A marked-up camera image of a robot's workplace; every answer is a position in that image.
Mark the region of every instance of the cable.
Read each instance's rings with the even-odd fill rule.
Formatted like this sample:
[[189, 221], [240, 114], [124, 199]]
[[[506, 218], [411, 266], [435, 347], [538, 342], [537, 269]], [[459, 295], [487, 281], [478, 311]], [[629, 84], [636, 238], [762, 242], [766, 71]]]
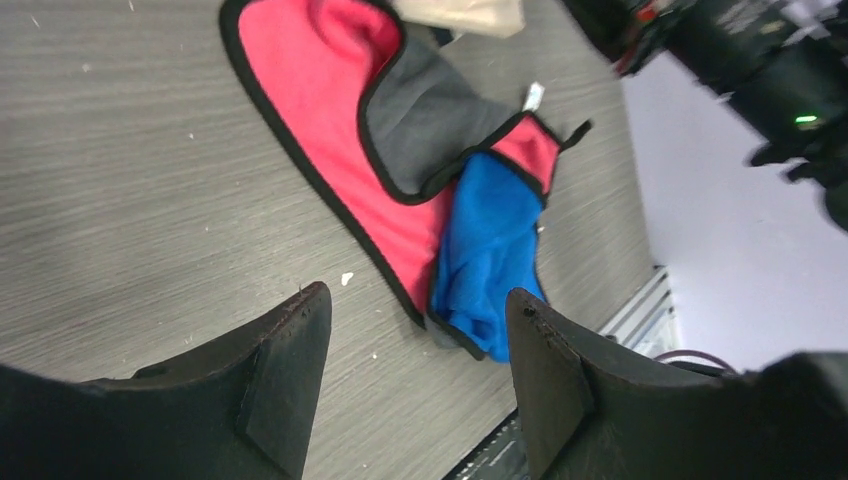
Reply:
[[712, 362], [713, 364], [723, 368], [729, 373], [732, 373], [734, 375], [739, 374], [739, 372], [737, 372], [736, 369], [733, 368], [729, 363], [716, 357], [715, 355], [711, 355], [706, 352], [701, 352], [699, 350], [672, 350], [670, 352], [665, 352], [663, 354], [657, 355], [656, 357], [654, 357], [654, 360], [657, 362], [665, 362], [666, 360], [671, 360], [680, 357], [700, 358], [701, 360]]

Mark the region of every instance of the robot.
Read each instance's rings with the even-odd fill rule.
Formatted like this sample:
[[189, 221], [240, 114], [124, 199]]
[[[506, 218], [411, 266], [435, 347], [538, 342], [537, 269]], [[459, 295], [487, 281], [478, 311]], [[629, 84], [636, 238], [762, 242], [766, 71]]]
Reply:
[[661, 51], [765, 138], [752, 167], [793, 165], [814, 181], [833, 222], [848, 231], [848, 1], [819, 5], [800, 25], [788, 0], [561, 0], [621, 76]]

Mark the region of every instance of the gray cloth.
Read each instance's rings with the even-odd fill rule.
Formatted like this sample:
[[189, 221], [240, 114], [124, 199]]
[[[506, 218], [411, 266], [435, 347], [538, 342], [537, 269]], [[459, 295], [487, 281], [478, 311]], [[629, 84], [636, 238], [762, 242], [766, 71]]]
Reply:
[[447, 60], [409, 36], [368, 103], [366, 121], [390, 181], [416, 196], [427, 179], [515, 113], [480, 98]]

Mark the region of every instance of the folded cloth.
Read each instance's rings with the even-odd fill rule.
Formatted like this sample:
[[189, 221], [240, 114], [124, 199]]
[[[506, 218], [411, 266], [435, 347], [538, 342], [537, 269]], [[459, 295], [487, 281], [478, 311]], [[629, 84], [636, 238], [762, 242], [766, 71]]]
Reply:
[[497, 152], [546, 190], [562, 142], [534, 114], [477, 95], [384, 1], [226, 0], [220, 21], [230, 61], [288, 157], [425, 327], [470, 156]]
[[439, 251], [431, 306], [496, 362], [508, 362], [506, 296], [544, 298], [536, 278], [536, 221], [544, 200], [490, 153], [468, 160]]

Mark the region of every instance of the wooden table surface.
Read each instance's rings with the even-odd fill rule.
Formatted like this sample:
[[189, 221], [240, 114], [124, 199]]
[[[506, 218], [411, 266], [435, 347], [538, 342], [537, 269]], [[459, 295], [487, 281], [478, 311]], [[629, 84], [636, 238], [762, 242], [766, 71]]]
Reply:
[[[439, 479], [515, 405], [509, 368], [403, 314], [242, 91], [219, 0], [0, 4], [0, 361], [126, 377], [327, 282], [333, 335], [306, 479]], [[539, 265], [596, 328], [651, 275], [621, 88], [555, 0], [443, 49], [490, 97], [596, 129], [560, 160]], [[354, 273], [343, 287], [343, 273]]]

